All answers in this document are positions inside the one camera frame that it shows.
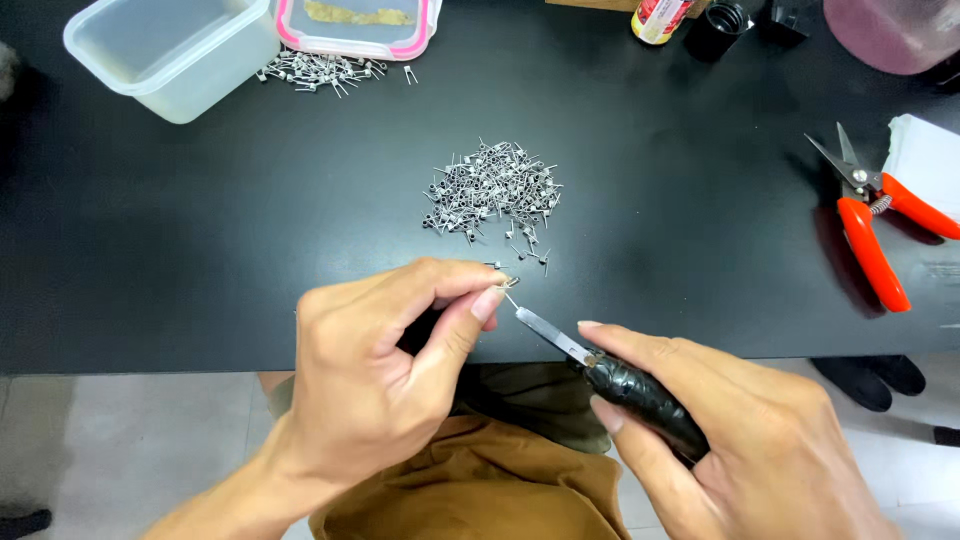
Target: white tissue paper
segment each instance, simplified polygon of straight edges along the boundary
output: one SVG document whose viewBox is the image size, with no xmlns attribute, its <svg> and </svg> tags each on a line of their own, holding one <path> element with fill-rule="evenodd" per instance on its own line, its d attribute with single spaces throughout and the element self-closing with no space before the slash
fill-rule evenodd
<svg viewBox="0 0 960 540">
<path fill-rule="evenodd" d="M 890 132 L 890 156 L 883 172 L 960 221 L 960 135 L 912 114 L 891 120 Z"/>
</svg>

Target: orange scissors handle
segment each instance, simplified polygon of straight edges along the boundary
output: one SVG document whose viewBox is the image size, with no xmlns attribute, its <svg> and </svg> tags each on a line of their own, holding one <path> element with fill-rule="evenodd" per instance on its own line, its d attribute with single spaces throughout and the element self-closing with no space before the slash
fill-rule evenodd
<svg viewBox="0 0 960 540">
<path fill-rule="evenodd" d="M 914 220 L 931 233 L 960 240 L 960 223 L 922 201 L 889 174 L 883 173 L 883 188 L 877 194 L 893 197 L 890 208 Z"/>
<path fill-rule="evenodd" d="M 886 177 L 887 175 L 884 175 L 884 189 L 886 189 Z M 925 205 L 920 199 L 916 197 L 913 197 L 913 199 L 921 205 Z M 908 204 L 911 211 L 915 208 L 911 205 L 915 204 Z M 870 207 L 860 201 L 842 197 L 837 201 L 837 209 L 840 211 L 840 219 L 843 220 L 843 226 L 847 231 L 847 239 L 853 249 L 853 254 L 859 261 L 863 273 L 867 275 L 867 280 L 870 281 L 870 285 L 874 288 L 880 301 L 891 311 L 909 310 L 910 300 L 903 292 L 903 286 L 900 285 L 897 274 L 894 273 L 894 269 L 887 262 L 887 257 L 883 255 L 880 243 L 876 241 L 876 234 L 874 234 L 874 228 L 871 225 L 874 215 L 870 212 Z"/>
</svg>

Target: bottle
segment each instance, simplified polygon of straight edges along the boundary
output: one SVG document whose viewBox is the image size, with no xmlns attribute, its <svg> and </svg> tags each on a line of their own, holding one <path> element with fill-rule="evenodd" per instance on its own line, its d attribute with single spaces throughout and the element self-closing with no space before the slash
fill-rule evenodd
<svg viewBox="0 0 960 540">
<path fill-rule="evenodd" d="M 960 50 L 960 0 L 824 0 L 830 31 L 864 63 L 914 75 Z"/>
<path fill-rule="evenodd" d="M 630 27 L 644 43 L 663 45 L 684 20 L 693 0 L 641 0 Z"/>
</svg>

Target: clear plastic container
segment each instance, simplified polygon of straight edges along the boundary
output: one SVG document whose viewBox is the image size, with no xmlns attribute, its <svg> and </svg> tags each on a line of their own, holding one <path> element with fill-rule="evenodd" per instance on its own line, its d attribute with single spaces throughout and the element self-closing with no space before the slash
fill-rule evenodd
<svg viewBox="0 0 960 540">
<path fill-rule="evenodd" d="M 272 60 L 270 0 L 98 0 L 63 30 L 111 90 L 185 124 Z"/>
<path fill-rule="evenodd" d="M 868 65 L 926 71 L 960 50 L 960 0 L 824 0 L 837 40 Z"/>
<path fill-rule="evenodd" d="M 276 0 L 276 32 L 298 51 L 403 61 L 416 58 L 437 31 L 443 0 L 320 0 L 361 15 L 398 10 L 413 24 L 320 22 L 310 17 L 306 2 Z"/>
</svg>

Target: black table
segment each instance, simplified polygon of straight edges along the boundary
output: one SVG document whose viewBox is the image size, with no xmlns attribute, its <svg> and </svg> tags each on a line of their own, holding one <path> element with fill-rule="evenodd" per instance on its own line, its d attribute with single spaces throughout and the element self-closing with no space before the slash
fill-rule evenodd
<svg viewBox="0 0 960 540">
<path fill-rule="evenodd" d="M 292 369 L 303 291 L 421 255 L 510 264 L 516 299 L 569 332 L 617 322 L 745 357 L 960 348 L 942 328 L 960 323 L 960 243 L 879 219 L 914 306 L 883 311 L 803 137 L 835 148 L 842 120 L 879 166 L 891 117 L 960 131 L 960 96 L 861 64 L 823 21 L 797 49 L 751 32 L 709 66 L 686 28 L 640 45 L 628 13 L 447 0 L 417 86 L 399 65 L 342 100 L 251 78 L 176 126 L 65 52 L 87 1 L 0 6 L 36 69 L 0 106 L 2 372 Z M 546 279 L 506 220 L 473 248 L 420 227 L 431 167 L 479 135 L 559 165 Z M 560 359 L 511 314 L 472 361 Z"/>
</svg>

